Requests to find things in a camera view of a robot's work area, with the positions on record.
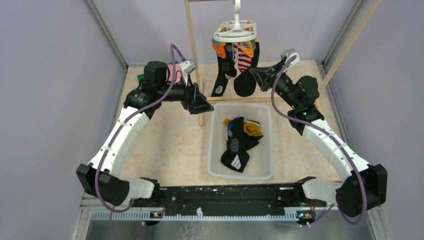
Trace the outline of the yellow sock with brown stripes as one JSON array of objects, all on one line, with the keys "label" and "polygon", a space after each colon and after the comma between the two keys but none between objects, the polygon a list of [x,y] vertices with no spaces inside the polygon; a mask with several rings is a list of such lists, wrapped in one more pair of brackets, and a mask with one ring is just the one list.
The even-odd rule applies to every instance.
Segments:
[{"label": "yellow sock with brown stripes", "polygon": [[228,125],[230,124],[230,122],[231,122],[231,121],[232,121],[231,119],[226,118],[226,119],[223,121],[224,126],[225,126],[225,127],[226,127],[226,126],[228,126]]}]

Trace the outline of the white round clip hanger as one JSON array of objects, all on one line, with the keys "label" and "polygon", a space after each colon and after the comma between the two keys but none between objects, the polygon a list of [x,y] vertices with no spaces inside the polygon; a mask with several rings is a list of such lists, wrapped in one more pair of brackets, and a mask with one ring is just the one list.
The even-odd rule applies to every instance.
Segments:
[{"label": "white round clip hanger", "polygon": [[241,20],[241,1],[232,1],[234,19],[220,24],[213,34],[213,40],[219,43],[243,43],[257,38],[257,25],[253,20]]}]

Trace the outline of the black sock with grey patches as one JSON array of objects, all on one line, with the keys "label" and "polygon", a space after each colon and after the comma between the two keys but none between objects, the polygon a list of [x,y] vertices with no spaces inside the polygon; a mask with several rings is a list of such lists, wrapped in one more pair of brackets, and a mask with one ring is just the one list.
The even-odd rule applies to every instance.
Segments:
[{"label": "black sock with grey patches", "polygon": [[225,127],[226,150],[220,162],[227,168],[242,173],[250,156],[244,146],[244,118],[236,117]]}]

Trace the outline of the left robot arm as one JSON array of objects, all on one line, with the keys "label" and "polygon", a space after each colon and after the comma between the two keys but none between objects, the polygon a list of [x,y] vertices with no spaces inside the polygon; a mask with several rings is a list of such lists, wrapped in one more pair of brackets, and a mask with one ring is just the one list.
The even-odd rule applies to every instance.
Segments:
[{"label": "left robot arm", "polygon": [[85,193],[112,210],[125,200],[141,199],[149,207],[160,202],[161,194],[152,179],[126,180],[119,176],[134,141],[162,102],[179,102],[191,115],[214,110],[199,85],[191,80],[196,69],[191,59],[173,65],[150,61],[144,67],[143,79],[127,94],[106,141],[89,163],[81,163],[76,170]]}]

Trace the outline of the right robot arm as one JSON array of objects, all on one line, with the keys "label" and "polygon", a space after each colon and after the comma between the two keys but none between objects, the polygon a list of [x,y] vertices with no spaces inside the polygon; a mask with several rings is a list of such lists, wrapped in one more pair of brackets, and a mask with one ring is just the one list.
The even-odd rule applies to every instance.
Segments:
[{"label": "right robot arm", "polygon": [[286,75],[287,68],[288,64],[281,61],[247,72],[261,91],[271,90],[273,104],[279,96],[290,105],[286,114],[275,105],[273,108],[320,151],[340,178],[337,182],[306,177],[298,181],[293,200],[299,206],[307,206],[312,200],[332,204],[349,224],[357,225],[368,210],[386,202],[388,172],[383,165],[373,165],[359,156],[330,127],[315,105],[319,96],[317,79],[305,75],[293,83]]}]

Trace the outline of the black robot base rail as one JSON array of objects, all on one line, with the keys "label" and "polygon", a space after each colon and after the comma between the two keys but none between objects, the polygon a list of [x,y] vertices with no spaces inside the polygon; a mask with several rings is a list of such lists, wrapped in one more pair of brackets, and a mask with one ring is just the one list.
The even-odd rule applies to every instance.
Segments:
[{"label": "black robot base rail", "polygon": [[156,186],[151,198],[133,208],[148,211],[148,221],[289,221],[313,222],[322,200],[306,199],[298,182]]}]

